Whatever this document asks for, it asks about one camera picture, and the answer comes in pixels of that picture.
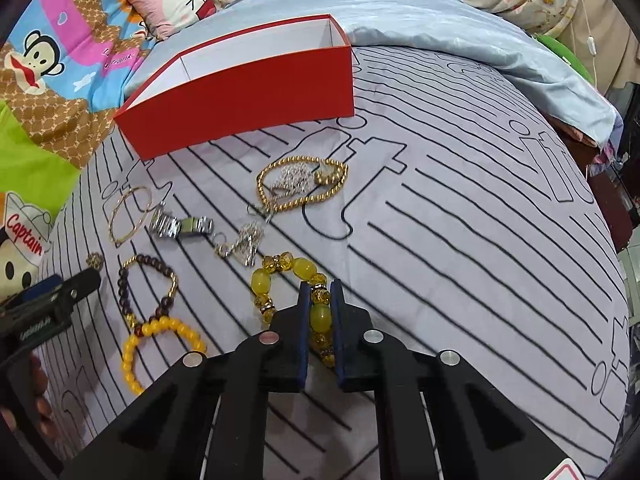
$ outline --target metal rivet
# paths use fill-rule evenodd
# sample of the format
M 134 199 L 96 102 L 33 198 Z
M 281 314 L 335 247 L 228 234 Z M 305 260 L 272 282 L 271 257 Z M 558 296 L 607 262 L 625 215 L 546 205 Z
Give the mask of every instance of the metal rivet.
M 385 338 L 385 335 L 380 330 L 367 330 L 363 334 L 363 338 L 367 343 L 379 343 Z
M 271 330 L 267 330 L 267 332 L 262 332 L 258 339 L 263 345 L 273 345 L 279 341 L 280 336 Z
M 455 366 L 460 362 L 460 354 L 455 350 L 445 350 L 440 354 L 440 360 L 447 366 Z
M 188 368 L 195 368 L 203 360 L 202 354 L 198 352 L 189 352 L 182 358 L 182 364 Z

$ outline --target red box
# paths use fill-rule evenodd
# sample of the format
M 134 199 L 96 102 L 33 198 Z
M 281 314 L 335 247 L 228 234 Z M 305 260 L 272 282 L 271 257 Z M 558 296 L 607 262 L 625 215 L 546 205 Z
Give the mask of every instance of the red box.
M 231 134 L 353 114 L 351 45 L 325 14 L 248 28 L 177 54 L 114 120 L 149 160 Z

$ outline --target white star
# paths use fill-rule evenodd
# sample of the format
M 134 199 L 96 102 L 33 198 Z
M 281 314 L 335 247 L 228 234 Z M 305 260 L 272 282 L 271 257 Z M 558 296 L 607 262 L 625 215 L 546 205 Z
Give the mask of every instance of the white star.
M 86 74 L 80 81 L 74 81 L 74 92 L 77 92 L 83 86 L 87 86 L 94 75 L 95 72 L 91 72 L 90 74 Z

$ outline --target jewelry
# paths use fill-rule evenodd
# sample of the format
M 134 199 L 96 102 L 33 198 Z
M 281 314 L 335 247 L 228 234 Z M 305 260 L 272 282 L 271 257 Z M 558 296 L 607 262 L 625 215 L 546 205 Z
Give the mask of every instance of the jewelry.
M 122 238 L 116 238 L 114 236 L 114 234 L 113 234 L 113 220 L 116 218 L 116 214 L 118 213 L 118 209 L 120 209 L 120 206 L 127 199 L 127 196 L 129 196 L 130 194 L 133 194 L 134 192 L 136 192 L 139 189 L 144 189 L 146 191 L 146 194 L 149 197 L 149 200 L 148 200 L 148 202 L 146 204 L 145 210 L 143 211 L 142 218 L 140 218 L 140 220 L 138 220 L 138 223 L 135 225 L 135 227 L 131 231 L 129 231 L 126 235 L 124 235 Z M 151 209 L 152 202 L 153 202 L 153 195 L 151 193 L 151 190 L 147 186 L 130 187 L 120 197 L 120 199 L 118 200 L 118 203 L 116 204 L 116 207 L 113 209 L 113 211 L 111 211 L 111 216 L 109 216 L 109 225 L 108 225 L 109 240 L 112 241 L 112 243 L 116 246 L 116 248 L 120 247 L 124 242 L 129 240 L 129 238 L 131 238 L 134 234 L 136 234 L 138 232 L 138 229 L 140 229 L 142 224 L 145 222 L 146 216 L 152 211 L 152 209 Z
M 251 276 L 254 305 L 260 310 L 262 320 L 269 326 L 276 307 L 269 296 L 271 274 L 293 270 L 293 273 L 311 286 L 311 311 L 309 325 L 312 334 L 311 346 L 320 354 L 322 363 L 328 368 L 335 366 L 333 336 L 331 331 L 331 294 L 326 288 L 326 276 L 318 272 L 316 264 L 306 258 L 294 258 L 289 252 L 276 256 L 264 256 L 262 268 L 255 269 Z
M 156 308 L 155 314 L 149 317 L 147 323 L 139 322 L 129 304 L 129 267 L 135 263 L 151 266 L 162 275 L 171 279 L 169 293 L 160 300 L 160 305 Z M 193 351 L 204 354 L 207 352 L 207 346 L 195 330 L 181 322 L 177 317 L 168 316 L 169 310 L 174 304 L 175 293 L 178 290 L 178 277 L 171 267 L 168 267 L 158 258 L 146 254 L 136 254 L 124 262 L 118 273 L 120 275 L 118 279 L 118 304 L 120 305 L 127 326 L 133 330 L 133 334 L 129 336 L 122 346 L 122 371 L 124 373 L 124 380 L 131 391 L 139 395 L 144 392 L 145 389 L 133 373 L 133 361 L 135 356 L 134 352 L 144 337 L 157 335 L 165 330 L 172 330 L 189 341 Z
M 104 265 L 104 256 L 100 253 L 89 253 L 86 257 L 86 264 L 95 270 L 101 270 Z
M 272 194 L 274 194 L 274 198 L 269 199 L 264 192 L 264 178 L 266 177 L 266 175 L 275 168 L 288 166 L 290 164 L 295 164 L 297 167 L 299 167 L 299 164 L 301 163 L 305 165 L 321 164 L 321 169 L 317 170 L 314 173 L 314 181 L 320 186 L 332 186 L 331 189 L 321 194 L 301 196 L 296 199 L 290 200 L 289 202 L 279 203 L 278 200 L 284 197 L 291 196 L 292 194 L 297 194 L 300 192 L 304 193 L 304 191 L 300 191 L 300 189 L 306 189 L 306 187 L 303 187 L 303 183 L 306 182 L 303 177 L 304 172 L 302 170 L 290 170 L 290 174 L 280 176 L 276 180 L 276 184 L 280 184 L 280 189 L 284 187 L 286 192 L 282 195 L 277 195 L 272 191 Z M 332 166 L 334 169 L 328 173 L 325 169 L 325 167 L 327 166 Z M 258 174 L 258 177 L 256 178 L 256 189 L 258 197 L 260 198 L 260 202 L 262 202 L 262 211 L 269 221 L 271 217 L 277 213 L 288 211 L 289 209 L 294 209 L 307 203 L 313 204 L 324 202 L 342 189 L 342 186 L 344 186 L 344 183 L 347 180 L 348 173 L 349 167 L 344 162 L 334 160 L 332 158 L 321 158 L 319 156 L 304 155 L 293 155 L 286 158 L 281 158 L 280 160 L 269 164 Z
M 156 207 L 149 222 L 149 230 L 158 238 L 172 238 L 184 235 L 212 235 L 213 220 L 206 216 L 189 216 L 179 220 L 170 211 L 164 210 L 164 202 Z
M 263 236 L 262 226 L 258 222 L 251 222 L 240 228 L 235 242 L 229 244 L 225 241 L 222 244 L 214 244 L 213 248 L 221 258 L 227 258 L 233 254 L 245 267 L 253 267 L 255 253 Z

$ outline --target light blue blanket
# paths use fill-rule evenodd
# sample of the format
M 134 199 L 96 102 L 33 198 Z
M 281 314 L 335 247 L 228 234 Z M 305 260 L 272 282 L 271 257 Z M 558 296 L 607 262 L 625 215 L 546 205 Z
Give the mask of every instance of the light blue blanket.
M 615 108 L 523 30 L 461 0 L 241 0 L 159 43 L 125 88 L 133 92 L 171 57 L 237 30 L 297 16 L 331 14 L 351 44 L 404 45 L 475 59 L 499 70 L 539 110 L 603 146 Z M 263 84 L 256 77 L 256 84 Z

